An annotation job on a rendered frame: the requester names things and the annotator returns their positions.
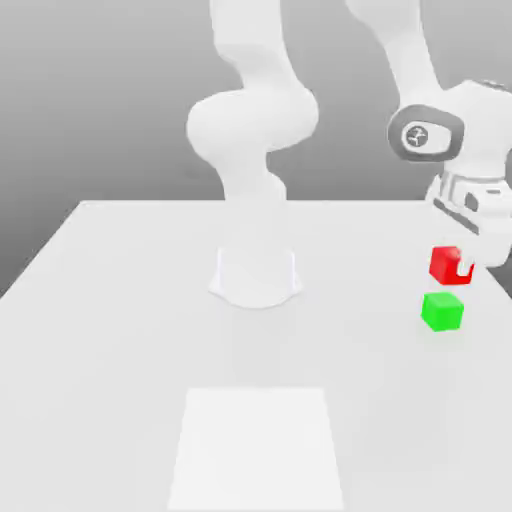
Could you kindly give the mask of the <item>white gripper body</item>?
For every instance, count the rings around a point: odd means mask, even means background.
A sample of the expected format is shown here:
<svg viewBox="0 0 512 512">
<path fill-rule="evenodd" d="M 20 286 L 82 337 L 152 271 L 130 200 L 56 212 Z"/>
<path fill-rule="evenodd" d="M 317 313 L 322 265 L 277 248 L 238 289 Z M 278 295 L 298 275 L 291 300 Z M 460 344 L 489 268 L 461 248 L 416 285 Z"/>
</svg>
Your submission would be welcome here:
<svg viewBox="0 0 512 512">
<path fill-rule="evenodd" d="M 464 261 L 499 267 L 512 250 L 512 192 L 463 190 L 452 201 L 430 192 L 426 201 L 463 226 L 460 236 Z"/>
</svg>

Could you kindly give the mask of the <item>small red cube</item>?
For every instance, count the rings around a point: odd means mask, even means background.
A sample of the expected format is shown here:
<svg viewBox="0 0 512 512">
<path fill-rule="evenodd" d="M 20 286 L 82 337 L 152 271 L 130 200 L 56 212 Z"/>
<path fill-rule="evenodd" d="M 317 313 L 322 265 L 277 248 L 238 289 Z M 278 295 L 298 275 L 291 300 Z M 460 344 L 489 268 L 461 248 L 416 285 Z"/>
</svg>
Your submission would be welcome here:
<svg viewBox="0 0 512 512">
<path fill-rule="evenodd" d="M 429 274 L 441 285 L 459 286 L 471 283 L 474 265 L 465 275 L 458 272 L 461 251 L 456 246 L 435 246 L 432 249 Z"/>
</svg>

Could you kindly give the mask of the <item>small green cube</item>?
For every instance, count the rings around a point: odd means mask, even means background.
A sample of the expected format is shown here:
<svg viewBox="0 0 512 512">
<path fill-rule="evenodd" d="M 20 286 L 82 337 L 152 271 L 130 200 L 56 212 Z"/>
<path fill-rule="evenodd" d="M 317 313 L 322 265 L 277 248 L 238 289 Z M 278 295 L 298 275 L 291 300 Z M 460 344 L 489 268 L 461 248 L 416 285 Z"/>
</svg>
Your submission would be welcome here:
<svg viewBox="0 0 512 512">
<path fill-rule="evenodd" d="M 463 302 L 450 292 L 432 292 L 424 295 L 421 318 L 435 332 L 458 330 L 463 313 Z"/>
</svg>

